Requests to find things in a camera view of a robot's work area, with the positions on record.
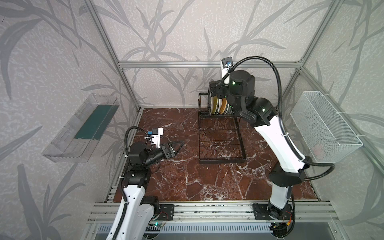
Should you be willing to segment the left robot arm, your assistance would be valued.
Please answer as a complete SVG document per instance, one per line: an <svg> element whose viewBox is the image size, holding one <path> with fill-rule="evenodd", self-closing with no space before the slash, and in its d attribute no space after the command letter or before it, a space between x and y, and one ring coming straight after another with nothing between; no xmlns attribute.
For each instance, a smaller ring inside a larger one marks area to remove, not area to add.
<svg viewBox="0 0 384 240"><path fill-rule="evenodd" d="M128 143L132 130L146 135L154 148L148 148L147 142ZM140 240L150 221L160 216L160 203L156 196L146 196L151 179L151 166L162 160L173 159L184 146L184 141L160 143L163 129L146 132L140 127L129 127L124 137L125 158L128 170L120 177L122 200L114 223L108 233L108 240Z"/></svg>

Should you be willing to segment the black wire dish rack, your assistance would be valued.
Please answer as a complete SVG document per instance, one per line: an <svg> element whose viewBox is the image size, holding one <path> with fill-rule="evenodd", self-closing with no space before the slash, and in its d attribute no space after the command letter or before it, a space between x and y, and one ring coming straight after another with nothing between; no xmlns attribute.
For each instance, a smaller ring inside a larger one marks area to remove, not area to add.
<svg viewBox="0 0 384 240"><path fill-rule="evenodd" d="M239 120L233 114L209 114L210 92L199 93L200 164L236 164L246 161Z"/></svg>

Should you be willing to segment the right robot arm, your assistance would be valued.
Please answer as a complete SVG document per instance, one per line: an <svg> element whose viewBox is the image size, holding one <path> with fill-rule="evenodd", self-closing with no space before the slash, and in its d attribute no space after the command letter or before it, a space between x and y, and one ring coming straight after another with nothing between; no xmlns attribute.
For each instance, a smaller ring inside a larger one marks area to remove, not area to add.
<svg viewBox="0 0 384 240"><path fill-rule="evenodd" d="M256 78L238 67L250 60L266 63L274 72L278 88L278 104L255 96ZM293 199L292 188L304 181L312 181L330 174L335 165L314 163L304 156L291 140L283 122L282 83L277 67L267 58L250 56L234 63L232 57L221 60L222 79L209 83L210 94L225 99L235 116L249 123L268 143L278 159L270 172L272 193L269 214L279 215Z"/></svg>

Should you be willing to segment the dark blue plate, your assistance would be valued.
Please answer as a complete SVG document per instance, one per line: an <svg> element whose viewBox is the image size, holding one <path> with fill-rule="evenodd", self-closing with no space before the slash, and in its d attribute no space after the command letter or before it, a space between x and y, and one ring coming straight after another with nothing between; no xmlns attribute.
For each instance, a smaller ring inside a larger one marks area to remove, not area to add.
<svg viewBox="0 0 384 240"><path fill-rule="evenodd" d="M209 114L212 115L214 110L214 98L209 96Z"/></svg>

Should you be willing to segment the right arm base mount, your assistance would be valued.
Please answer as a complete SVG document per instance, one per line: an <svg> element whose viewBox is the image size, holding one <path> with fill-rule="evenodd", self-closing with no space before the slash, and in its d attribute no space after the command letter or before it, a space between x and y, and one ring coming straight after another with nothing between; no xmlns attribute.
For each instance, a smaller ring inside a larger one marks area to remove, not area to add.
<svg viewBox="0 0 384 240"><path fill-rule="evenodd" d="M293 207L290 204L286 204L286 206L280 210L274 207L272 204L252 204L253 213L255 216L255 220L290 220L294 213Z"/></svg>

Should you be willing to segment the white plate dark green rim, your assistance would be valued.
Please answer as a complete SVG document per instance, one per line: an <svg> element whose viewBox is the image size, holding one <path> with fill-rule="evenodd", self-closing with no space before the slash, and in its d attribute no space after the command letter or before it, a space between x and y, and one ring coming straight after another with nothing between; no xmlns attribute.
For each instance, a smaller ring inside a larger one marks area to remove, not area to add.
<svg viewBox="0 0 384 240"><path fill-rule="evenodd" d="M216 112L217 115L220 114L222 102L223 102L223 99L218 99L217 112Z"/></svg>

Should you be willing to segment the yellow-green round plate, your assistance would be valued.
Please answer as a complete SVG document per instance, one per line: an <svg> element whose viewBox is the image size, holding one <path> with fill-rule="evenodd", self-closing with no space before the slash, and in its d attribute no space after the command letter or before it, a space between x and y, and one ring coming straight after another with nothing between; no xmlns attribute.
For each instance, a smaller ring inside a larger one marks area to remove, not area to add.
<svg viewBox="0 0 384 240"><path fill-rule="evenodd" d="M212 110L212 115L216 115L218 111L218 104L219 100L217 97L213 97L213 110Z"/></svg>

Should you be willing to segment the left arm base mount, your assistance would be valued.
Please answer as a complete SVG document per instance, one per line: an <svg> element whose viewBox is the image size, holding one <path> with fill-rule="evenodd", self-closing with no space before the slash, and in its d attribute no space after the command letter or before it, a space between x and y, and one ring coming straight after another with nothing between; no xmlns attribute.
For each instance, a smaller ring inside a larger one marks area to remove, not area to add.
<svg viewBox="0 0 384 240"><path fill-rule="evenodd" d="M151 220L171 221L175 213L174 204L160 204L157 196L144 196L141 205L150 205L154 208L154 214Z"/></svg>

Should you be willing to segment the orange woven round plate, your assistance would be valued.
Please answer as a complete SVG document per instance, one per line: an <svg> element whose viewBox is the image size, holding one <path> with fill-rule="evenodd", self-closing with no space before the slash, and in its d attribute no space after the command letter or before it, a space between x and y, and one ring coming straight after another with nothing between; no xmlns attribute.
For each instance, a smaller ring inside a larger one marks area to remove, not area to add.
<svg viewBox="0 0 384 240"><path fill-rule="evenodd" d="M227 103L227 99L226 99L226 98L222 99L222 104L221 104L221 107L220 107L219 114L223 115L223 114L226 113L226 111L227 111L227 105L228 105L228 103Z"/></svg>

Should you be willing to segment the white plate cloud emblem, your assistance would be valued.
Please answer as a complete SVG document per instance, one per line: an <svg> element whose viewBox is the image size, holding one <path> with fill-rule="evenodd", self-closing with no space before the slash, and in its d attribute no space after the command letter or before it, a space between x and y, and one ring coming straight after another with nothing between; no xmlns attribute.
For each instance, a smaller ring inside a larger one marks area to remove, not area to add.
<svg viewBox="0 0 384 240"><path fill-rule="evenodd" d="M227 103L226 114L231 114L231 113L232 113L231 107L229 103Z"/></svg>

